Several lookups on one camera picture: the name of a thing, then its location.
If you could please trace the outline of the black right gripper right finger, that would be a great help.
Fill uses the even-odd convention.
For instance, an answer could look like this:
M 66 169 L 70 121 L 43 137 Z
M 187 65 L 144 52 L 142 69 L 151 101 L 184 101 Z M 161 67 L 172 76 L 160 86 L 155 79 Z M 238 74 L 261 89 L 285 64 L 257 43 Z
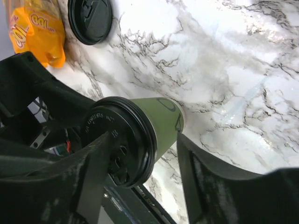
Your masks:
M 182 133 L 177 151 L 189 223 L 298 223 L 297 168 L 249 172 L 206 152 Z

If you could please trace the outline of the green paper coffee cup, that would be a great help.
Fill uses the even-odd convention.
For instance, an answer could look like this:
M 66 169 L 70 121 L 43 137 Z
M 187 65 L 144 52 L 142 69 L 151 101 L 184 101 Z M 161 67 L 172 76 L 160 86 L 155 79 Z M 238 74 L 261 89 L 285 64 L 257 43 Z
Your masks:
M 157 140 L 155 160 L 159 160 L 177 141 L 177 133 L 185 127 L 185 113 L 180 104 L 169 98 L 138 98 L 131 100 L 151 122 Z

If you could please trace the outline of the black plastic cup lid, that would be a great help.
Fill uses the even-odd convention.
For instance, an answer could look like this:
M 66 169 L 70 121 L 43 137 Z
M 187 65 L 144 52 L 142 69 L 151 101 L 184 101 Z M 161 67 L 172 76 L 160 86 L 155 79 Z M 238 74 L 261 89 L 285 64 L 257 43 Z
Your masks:
M 92 105 L 81 126 L 85 147 L 104 133 L 111 136 L 108 168 L 117 186 L 131 188 L 150 177 L 157 151 L 153 125 L 141 107 L 122 97 L 106 97 Z

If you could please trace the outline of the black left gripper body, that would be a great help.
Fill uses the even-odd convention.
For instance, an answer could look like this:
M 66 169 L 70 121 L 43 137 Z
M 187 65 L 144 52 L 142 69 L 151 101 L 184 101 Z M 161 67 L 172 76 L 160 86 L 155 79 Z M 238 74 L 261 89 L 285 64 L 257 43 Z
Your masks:
M 39 123 L 28 106 L 39 98 L 45 103 L 51 121 Z M 76 92 L 51 75 L 29 51 L 0 62 L 0 130 L 1 156 L 38 156 L 38 136 L 46 137 L 45 128 L 62 136 L 52 142 L 66 140 L 64 131 L 78 127 L 93 100 Z

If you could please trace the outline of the orange snack packet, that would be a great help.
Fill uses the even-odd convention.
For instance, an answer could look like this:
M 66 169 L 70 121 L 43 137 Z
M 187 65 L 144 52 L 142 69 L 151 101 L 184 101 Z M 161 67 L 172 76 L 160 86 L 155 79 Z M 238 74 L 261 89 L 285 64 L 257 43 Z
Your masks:
M 30 51 L 44 66 L 65 63 L 65 30 L 57 0 L 4 0 L 15 53 Z

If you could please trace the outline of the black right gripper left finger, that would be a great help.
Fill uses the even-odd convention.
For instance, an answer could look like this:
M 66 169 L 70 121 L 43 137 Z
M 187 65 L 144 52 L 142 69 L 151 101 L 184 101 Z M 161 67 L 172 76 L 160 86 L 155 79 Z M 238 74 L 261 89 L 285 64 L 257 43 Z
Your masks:
M 0 142 L 3 224 L 95 224 L 109 160 L 109 134 L 67 157 Z

